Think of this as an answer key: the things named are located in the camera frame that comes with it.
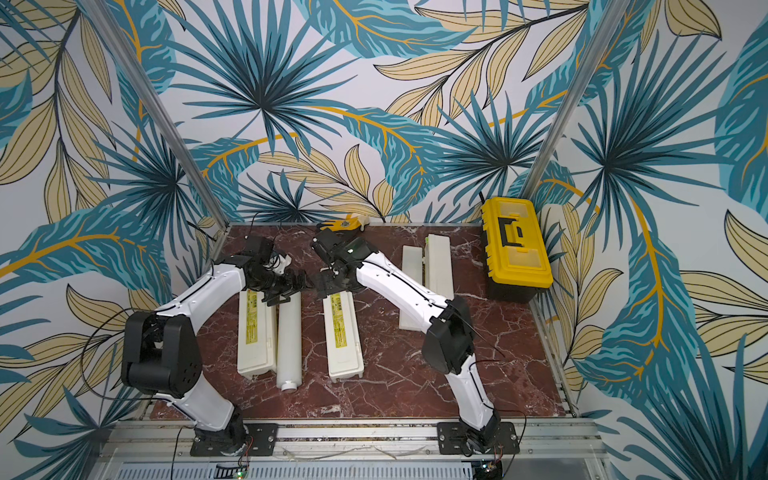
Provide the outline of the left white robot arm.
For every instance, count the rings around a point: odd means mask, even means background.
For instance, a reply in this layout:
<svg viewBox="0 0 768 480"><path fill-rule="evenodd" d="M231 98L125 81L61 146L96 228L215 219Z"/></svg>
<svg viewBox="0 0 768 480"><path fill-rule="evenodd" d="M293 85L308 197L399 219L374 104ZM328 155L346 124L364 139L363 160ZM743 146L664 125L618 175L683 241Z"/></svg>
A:
<svg viewBox="0 0 768 480"><path fill-rule="evenodd" d="M206 453L233 456L248 440L240 410L204 376L196 334L243 291L261 292L274 306L307 289L307 273L291 262L273 239L251 236L242 251L215 261L177 298L152 311L137 310L125 323L122 383L184 414Z"/></svg>

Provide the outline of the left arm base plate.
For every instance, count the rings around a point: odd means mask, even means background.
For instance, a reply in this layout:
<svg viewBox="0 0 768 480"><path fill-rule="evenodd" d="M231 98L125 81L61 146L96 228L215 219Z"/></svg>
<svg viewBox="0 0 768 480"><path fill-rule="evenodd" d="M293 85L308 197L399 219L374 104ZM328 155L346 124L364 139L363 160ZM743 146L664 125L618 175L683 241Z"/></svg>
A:
<svg viewBox="0 0 768 480"><path fill-rule="evenodd" d="M277 439L276 423L245 423L221 431L195 430L192 457L269 457Z"/></svg>

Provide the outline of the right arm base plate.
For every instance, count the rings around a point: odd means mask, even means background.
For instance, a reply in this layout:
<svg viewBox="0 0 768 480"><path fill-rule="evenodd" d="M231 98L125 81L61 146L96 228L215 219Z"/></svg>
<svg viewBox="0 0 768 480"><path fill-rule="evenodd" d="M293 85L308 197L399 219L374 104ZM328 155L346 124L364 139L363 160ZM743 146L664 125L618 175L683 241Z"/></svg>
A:
<svg viewBox="0 0 768 480"><path fill-rule="evenodd" d="M475 430L462 422L439 422L436 429L441 455L469 457L520 452L520 437L511 422L500 422L483 430Z"/></svg>

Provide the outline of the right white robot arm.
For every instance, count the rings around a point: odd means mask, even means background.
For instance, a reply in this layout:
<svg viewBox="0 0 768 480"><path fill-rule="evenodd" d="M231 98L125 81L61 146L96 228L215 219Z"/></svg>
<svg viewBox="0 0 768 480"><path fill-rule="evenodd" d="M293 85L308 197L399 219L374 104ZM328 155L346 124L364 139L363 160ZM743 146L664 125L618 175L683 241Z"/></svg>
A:
<svg viewBox="0 0 768 480"><path fill-rule="evenodd" d="M501 419L477 368L476 331L467 302L427 289L353 232L322 229L314 235L311 247L325 265L313 277L319 297L369 289L417 323L417 330L424 334L422 356L445 375L458 404L466 442L475 451L487 451Z"/></svg>

